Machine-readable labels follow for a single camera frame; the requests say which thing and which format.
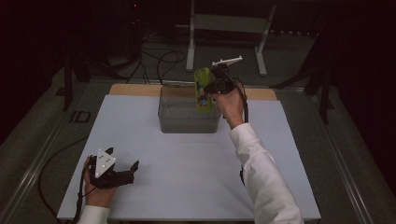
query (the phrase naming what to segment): white sleeve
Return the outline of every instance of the white sleeve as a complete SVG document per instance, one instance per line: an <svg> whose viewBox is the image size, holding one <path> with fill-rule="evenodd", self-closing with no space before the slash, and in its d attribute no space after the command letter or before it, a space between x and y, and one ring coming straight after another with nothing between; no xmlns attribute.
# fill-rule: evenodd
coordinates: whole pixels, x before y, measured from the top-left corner
<svg viewBox="0 0 396 224"><path fill-rule="evenodd" d="M248 123L230 132L236 156L243 166L248 195L254 205L254 222L304 223L289 187L274 158Z"/></svg>
<svg viewBox="0 0 396 224"><path fill-rule="evenodd" d="M78 224L107 224L109 208L85 205Z"/></svg>

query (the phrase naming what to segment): metal stand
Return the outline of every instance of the metal stand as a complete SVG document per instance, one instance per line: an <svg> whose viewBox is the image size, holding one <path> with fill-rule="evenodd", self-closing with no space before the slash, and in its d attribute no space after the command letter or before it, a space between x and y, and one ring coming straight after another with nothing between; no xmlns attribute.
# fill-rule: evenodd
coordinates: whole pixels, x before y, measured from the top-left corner
<svg viewBox="0 0 396 224"><path fill-rule="evenodd" d="M187 54L186 70L192 71L194 64L195 54L195 41L194 31L195 29L203 30L218 30L218 31L235 31L235 32L247 32L262 34L262 41L259 46L254 48L256 54L257 64L259 66L259 74L262 77L267 75L265 69L264 59L262 57L262 49L265 44L265 40L268 36L271 21L274 17L276 6L272 6L270 13L266 19L262 18L249 18L249 17L232 17L232 16L220 16L220 15L205 15L195 14L194 11L195 1L191 0L191 18L190 18L190 44L189 52Z"/></svg>

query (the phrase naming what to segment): human hand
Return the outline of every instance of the human hand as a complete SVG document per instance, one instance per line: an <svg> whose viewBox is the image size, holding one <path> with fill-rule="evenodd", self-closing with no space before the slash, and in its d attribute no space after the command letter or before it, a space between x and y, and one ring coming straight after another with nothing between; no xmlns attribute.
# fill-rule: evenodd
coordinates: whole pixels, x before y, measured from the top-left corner
<svg viewBox="0 0 396 224"><path fill-rule="evenodd" d="M84 167L90 161L90 157L85 160ZM94 185L91 184L90 181L90 172L87 169L84 175L85 180L85 193L88 195L85 197L85 204L98 206L98 207L105 207L109 208L111 205L111 200L113 199L114 194L116 193L117 188L112 189L98 189L95 188Z"/></svg>
<svg viewBox="0 0 396 224"><path fill-rule="evenodd" d="M243 89L241 83L238 83L239 89ZM211 94L211 97L216 100L219 112L227 119L230 128L243 124L243 101L237 88L233 89L227 94Z"/></svg>

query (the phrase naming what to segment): white table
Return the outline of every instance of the white table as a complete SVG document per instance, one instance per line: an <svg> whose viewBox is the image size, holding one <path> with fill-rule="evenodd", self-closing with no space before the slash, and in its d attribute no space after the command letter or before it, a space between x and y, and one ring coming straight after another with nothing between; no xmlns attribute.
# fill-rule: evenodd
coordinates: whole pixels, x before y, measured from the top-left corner
<svg viewBox="0 0 396 224"><path fill-rule="evenodd" d="M116 220L252 220L229 127L216 133L162 133L158 96L108 95L81 154L58 218L76 211L82 165L98 148L114 147L115 170L140 160L132 185L122 186L109 218ZM272 151L304 219L320 213L279 101L249 100L249 120Z"/></svg>

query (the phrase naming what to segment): plastic bin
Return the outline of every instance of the plastic bin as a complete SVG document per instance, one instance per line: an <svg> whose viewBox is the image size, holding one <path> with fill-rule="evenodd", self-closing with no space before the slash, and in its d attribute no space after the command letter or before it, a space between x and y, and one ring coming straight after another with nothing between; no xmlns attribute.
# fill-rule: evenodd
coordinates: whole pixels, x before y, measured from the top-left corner
<svg viewBox="0 0 396 224"><path fill-rule="evenodd" d="M163 133L215 133L220 113L198 112L194 87L162 86L158 117Z"/></svg>

